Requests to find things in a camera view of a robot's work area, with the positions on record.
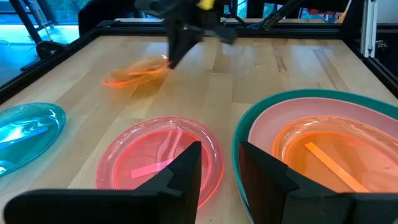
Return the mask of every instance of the pink bowl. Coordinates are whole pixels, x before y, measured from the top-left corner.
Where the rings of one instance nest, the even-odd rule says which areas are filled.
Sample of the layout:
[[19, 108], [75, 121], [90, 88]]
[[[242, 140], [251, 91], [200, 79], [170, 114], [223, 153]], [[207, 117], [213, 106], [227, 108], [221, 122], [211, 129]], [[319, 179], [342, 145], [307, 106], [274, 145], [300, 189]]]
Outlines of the pink bowl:
[[135, 189], [170, 164], [194, 141], [202, 142], [200, 207], [221, 180], [222, 149], [208, 128], [183, 117], [149, 119], [121, 133], [99, 161], [97, 188]]
[[328, 98], [286, 100], [263, 111], [254, 121], [248, 141], [272, 154], [278, 133], [289, 123], [307, 116], [337, 116], [373, 126], [398, 138], [398, 121], [372, 109]]

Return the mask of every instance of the metal frame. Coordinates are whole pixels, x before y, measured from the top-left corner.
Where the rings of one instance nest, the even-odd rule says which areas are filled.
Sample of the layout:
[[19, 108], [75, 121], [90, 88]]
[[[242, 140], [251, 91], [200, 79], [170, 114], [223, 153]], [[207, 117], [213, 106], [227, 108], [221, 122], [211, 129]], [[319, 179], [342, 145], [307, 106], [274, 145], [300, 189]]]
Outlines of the metal frame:
[[362, 21], [361, 53], [374, 58], [376, 52], [377, 0], [365, 0]]
[[[264, 12], [264, 4], [287, 4], [287, 0], [248, 0], [247, 18], [262, 18]], [[322, 0], [306, 0], [300, 7], [318, 9], [322, 11], [337, 11], [345, 7], [343, 2], [336, 1], [322, 1]]]
[[[28, 4], [27, 6], [29, 7], [30, 12], [26, 12], [24, 10], [23, 5], [21, 4], [21, 2], [19, 0], [9, 0], [9, 2], [11, 3], [12, 7], [15, 10], [15, 14], [17, 14], [19, 16], [19, 18], [21, 19], [22, 23], [25, 25], [29, 35], [32, 37], [32, 40], [36, 44], [41, 42], [42, 38], [40, 37], [38, 31], [42, 30], [44, 28], [44, 26], [40, 23], [39, 16], [36, 14], [36, 12], [32, 8], [32, 6], [30, 4]], [[45, 2], [43, 0], [37, 0], [37, 2], [39, 4], [41, 10], [43, 11], [45, 19], [47, 20], [45, 25], [46, 26], [54, 25], [55, 24], [55, 20], [54, 20], [55, 18], [53, 16], [52, 11], [50, 10], [49, 5], [47, 4], [47, 2]], [[36, 23], [38, 25], [38, 28], [34, 27], [33, 22], [30, 20], [28, 14], [32, 14], [33, 15], [33, 17], [36, 20]]]
[[[361, 7], [363, 0], [353, 0], [353, 6]], [[277, 24], [268, 31], [251, 30], [240, 28], [237, 22], [227, 23], [231, 29], [235, 29], [238, 37], [250, 38], [286, 38], [286, 39], [340, 39], [363, 61], [363, 63], [383, 82], [383, 84], [398, 97], [398, 80], [393, 74], [385, 69], [374, 58], [366, 58], [359, 50], [358, 41], [361, 37], [361, 21], [363, 11], [351, 7], [343, 24], [297, 24], [283, 23]], [[387, 29], [385, 25], [380, 28], [385, 35]], [[5, 85], [0, 87], [0, 103], [5, 102], [10, 97], [45, 75], [51, 69], [65, 61], [68, 57], [82, 49], [84, 46], [95, 40], [101, 35], [141, 35], [141, 36], [166, 36], [166, 29], [162, 22], [121, 22], [104, 21], [89, 33], [72, 42], [61, 52], [56, 52], [53, 56], [41, 60], [27, 68], [18, 77], [13, 78]]]
[[398, 40], [398, 24], [378, 24], [376, 40], [379, 39]]

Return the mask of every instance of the wooden tabletop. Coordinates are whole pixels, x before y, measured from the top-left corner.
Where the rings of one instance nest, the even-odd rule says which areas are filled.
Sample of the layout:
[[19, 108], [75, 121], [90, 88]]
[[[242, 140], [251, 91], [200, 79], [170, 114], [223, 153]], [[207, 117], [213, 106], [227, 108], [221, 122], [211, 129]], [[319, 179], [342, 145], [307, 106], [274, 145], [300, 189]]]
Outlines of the wooden tabletop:
[[231, 165], [239, 118], [253, 103], [285, 90], [327, 88], [398, 100], [340, 40], [205, 38], [160, 80], [123, 89], [102, 85], [114, 69], [165, 54], [165, 37], [102, 36], [0, 106], [51, 102], [67, 114], [55, 144], [27, 166], [0, 177], [0, 208], [32, 189], [95, 188], [107, 145], [143, 119], [178, 115], [213, 130], [224, 148], [224, 175], [198, 211], [197, 223], [248, 223]]

